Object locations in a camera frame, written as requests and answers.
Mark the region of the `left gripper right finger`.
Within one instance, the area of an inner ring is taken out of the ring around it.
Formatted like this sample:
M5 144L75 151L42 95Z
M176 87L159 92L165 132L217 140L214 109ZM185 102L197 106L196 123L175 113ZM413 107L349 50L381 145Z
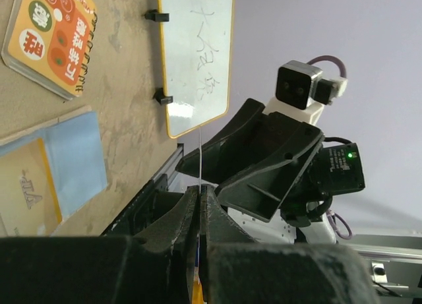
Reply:
M200 281L207 303L378 303L362 258L343 245L258 243L200 194Z

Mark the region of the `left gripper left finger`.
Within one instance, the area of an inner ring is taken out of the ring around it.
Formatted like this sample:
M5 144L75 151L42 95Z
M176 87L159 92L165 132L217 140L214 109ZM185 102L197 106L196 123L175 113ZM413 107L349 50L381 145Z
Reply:
M190 303L199 188L140 233L1 240L2 303Z

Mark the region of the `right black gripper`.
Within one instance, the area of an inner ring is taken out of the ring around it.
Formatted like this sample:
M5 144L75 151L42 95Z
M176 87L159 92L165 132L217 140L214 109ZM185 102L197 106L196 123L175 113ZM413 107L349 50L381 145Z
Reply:
M263 222L269 222L279 211L288 224L309 227L321 220L334 196L365 188L355 143L338 138L337 146L325 147L324 142L331 138L319 128L278 112L262 115L263 110L263 103L247 99L233 118L202 145L202 179L228 179L218 187L217 198L222 206ZM258 120L260 131L253 144L264 157L245 168L246 160L240 156ZM180 159L176 170L198 178L198 164L197 148Z

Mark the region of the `silver grey credit card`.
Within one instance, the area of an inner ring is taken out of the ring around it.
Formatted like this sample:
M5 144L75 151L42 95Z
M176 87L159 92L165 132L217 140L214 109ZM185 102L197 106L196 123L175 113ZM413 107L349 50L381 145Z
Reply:
M199 195L201 195L201 191L202 191L202 131L201 131L201 127L198 128L198 152L199 152L199 173L198 173L198 190L199 190ZM198 264L197 264L197 268L198 268L198 274L197 274L197 303L204 303L204 299L203 299L203 295L202 295L202 284L200 281L200 274L199 274L199 269L200 269L200 236L198 235L198 247L197 247L197 260L198 260Z

